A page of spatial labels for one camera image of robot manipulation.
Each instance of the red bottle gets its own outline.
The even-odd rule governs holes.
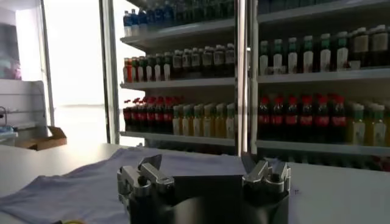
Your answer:
[[[297,141],[298,137],[298,107],[297,98],[292,96],[288,100],[288,108],[285,116],[285,139],[287,141]]]
[[[346,141],[347,121],[344,108],[344,98],[337,96],[333,116],[330,121],[329,141],[331,143],[344,143]]]
[[[275,99],[275,105],[271,114],[272,139],[281,140],[283,138],[283,98]]]
[[[313,108],[311,96],[302,97],[302,112],[299,116],[300,140],[311,142],[313,140]]]
[[[327,98],[320,96],[318,98],[318,109],[314,118],[314,129],[316,141],[325,143],[327,141],[327,130],[329,126],[329,111]]]
[[[268,97],[261,98],[257,113],[258,113],[257,138],[267,139],[269,138],[269,132],[270,132],[269,126],[271,124],[271,119],[269,117]]]

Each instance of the plastic bottle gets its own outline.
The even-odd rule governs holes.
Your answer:
[[[290,97],[288,100],[288,108],[285,116],[285,121],[285,139],[287,141],[296,141],[298,137],[298,107],[296,97]]]
[[[259,73],[268,75],[268,41],[260,42]]]
[[[258,106],[257,138],[266,140],[270,137],[271,119],[269,117],[269,99],[262,97]]]
[[[313,72],[313,36],[305,36],[305,50],[303,53],[303,73]]]
[[[226,138],[235,138],[235,104],[227,105]]]

